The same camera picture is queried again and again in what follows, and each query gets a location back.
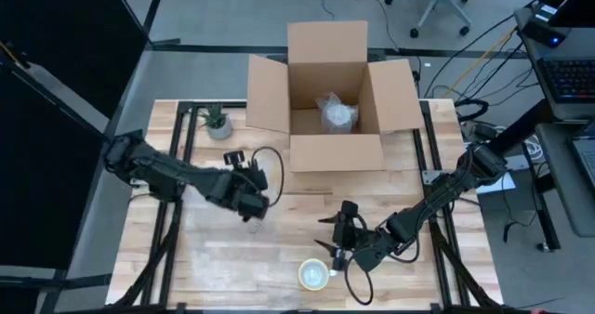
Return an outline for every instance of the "potted plant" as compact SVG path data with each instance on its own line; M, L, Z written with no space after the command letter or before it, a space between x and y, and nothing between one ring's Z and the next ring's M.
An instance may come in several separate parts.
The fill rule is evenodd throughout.
M231 120L222 110L223 105L218 103L207 106L206 113L200 114L205 119L206 130L211 138L224 139L231 135Z

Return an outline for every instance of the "chair wheel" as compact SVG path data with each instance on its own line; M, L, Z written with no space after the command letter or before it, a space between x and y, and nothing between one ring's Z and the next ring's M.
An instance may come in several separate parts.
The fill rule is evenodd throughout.
M464 26L462 29L460 29L460 31L458 31L458 33L461 34L461 36L467 35L468 32L469 32L469 27L467 27L467 26Z

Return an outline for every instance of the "open cardboard box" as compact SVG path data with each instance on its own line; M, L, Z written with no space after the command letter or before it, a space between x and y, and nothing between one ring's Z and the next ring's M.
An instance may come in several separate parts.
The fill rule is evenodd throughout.
M383 170L380 135L423 126L406 59L367 63L367 22L289 24L285 65L251 55L246 124L290 136L290 170ZM323 130L317 98L357 105L350 134Z

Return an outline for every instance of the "small succulent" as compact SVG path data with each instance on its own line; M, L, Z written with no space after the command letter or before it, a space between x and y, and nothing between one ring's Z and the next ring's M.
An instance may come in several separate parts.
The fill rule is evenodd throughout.
M205 118L205 124L207 127L212 129L218 129L225 125L227 114L222 113L222 109L223 105L221 103L218 103L212 106L207 106L206 113L200 114L201 117Z

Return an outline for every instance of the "wooden table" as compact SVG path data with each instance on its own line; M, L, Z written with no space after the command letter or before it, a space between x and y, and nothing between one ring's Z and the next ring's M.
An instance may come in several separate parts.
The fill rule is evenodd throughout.
M443 167L452 170L464 151L453 102L429 102ZM163 152L169 148L177 106L175 100L158 100L153 107L146 139ZM264 145L281 151L284 163L289 164L287 135L246 127L243 109L229 110L229 114L234 133L227 140L212 140L204 128L198 128L193 164L223 166L224 152L243 150L248 157L252 150ZM185 136L182 130L178 155L185 148ZM425 130L422 138L431 166ZM420 233L421 255L415 264L385 259L371 272L375 299L369 307L351 298L342 274L331 278L318 292L307 291L298 282L298 267L305 259L318 258L330 266L331 257L314 239L331 242L333 227L317 220L334 215L343 200L358 203L367 224L374 226L390 213L422 199L412 133L386 135L382 143L389 171L294 174L286 170L284 195L263 221L243 223L238 215L207 203L196 190L187 190L168 306L185 302L188 308L215 309L429 309L430 303L440 303L427 225ZM258 160L270 181L271 188L265 193L274 198L280 180L278 161L268 152L260 153ZM473 192L464 197L477 201ZM144 267L157 206L158 202L150 197L130 204L107 303L122 296ZM486 292L501 302L479 207L459 201L453 217L463 262ZM412 246L402 257L410 257L414 251ZM455 278L450 265L447 267L456 303ZM158 269L153 303L161 274ZM351 269L350 280L356 294L366 299L368 285L357 267Z

